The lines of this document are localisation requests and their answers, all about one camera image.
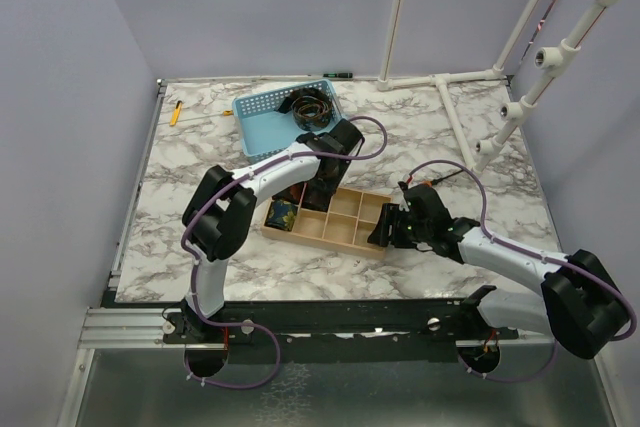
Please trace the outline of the wooden compartment tray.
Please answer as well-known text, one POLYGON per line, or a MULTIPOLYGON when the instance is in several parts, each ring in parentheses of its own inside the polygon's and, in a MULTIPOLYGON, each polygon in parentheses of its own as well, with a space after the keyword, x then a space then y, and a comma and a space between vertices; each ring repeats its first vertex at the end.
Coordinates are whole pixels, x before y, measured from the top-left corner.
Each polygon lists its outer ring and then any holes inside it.
POLYGON ((270 204, 261 226, 264 237, 332 252, 380 260, 386 249, 367 243, 369 234, 379 219, 382 205, 391 197, 384 194, 340 187, 333 195, 327 212, 318 212, 298 204, 296 221, 291 232, 279 231, 264 225, 270 204))

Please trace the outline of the brown blue floral tie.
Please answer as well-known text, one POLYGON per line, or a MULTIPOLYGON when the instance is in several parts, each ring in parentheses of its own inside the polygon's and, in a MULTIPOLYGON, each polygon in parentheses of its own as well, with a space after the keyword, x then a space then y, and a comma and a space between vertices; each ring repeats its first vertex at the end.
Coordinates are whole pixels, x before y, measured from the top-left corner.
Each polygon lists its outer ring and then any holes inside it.
POLYGON ((312 211, 327 212, 337 188, 338 183, 323 179, 308 181, 301 199, 301 207, 312 211))

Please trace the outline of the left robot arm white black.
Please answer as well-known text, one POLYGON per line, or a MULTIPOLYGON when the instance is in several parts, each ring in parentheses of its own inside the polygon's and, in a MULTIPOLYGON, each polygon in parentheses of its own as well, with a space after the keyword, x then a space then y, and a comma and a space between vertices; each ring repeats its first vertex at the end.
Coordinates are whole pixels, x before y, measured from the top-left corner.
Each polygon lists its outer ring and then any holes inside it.
POLYGON ((194 260, 183 312, 195 339, 210 341, 220 332, 227 265, 245 243, 256 207, 295 185, 312 205, 326 207, 363 141, 342 119, 330 131, 303 134, 248 167, 206 171, 182 216, 181 246, 194 260))

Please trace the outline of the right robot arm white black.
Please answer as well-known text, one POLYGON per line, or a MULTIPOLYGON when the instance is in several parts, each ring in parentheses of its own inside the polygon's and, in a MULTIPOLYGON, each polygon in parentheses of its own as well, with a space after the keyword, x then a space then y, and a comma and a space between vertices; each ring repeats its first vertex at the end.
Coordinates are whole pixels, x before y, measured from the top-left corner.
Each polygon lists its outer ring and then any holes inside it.
POLYGON ((491 288, 459 314, 461 330, 481 338, 509 327, 552 336, 565 350, 593 358, 632 315, 608 272, 592 253, 545 252, 504 239, 467 217, 452 217, 436 190, 406 188, 400 204, 386 203, 367 241, 379 247, 428 245, 438 256, 482 267, 528 289, 514 294, 491 288))

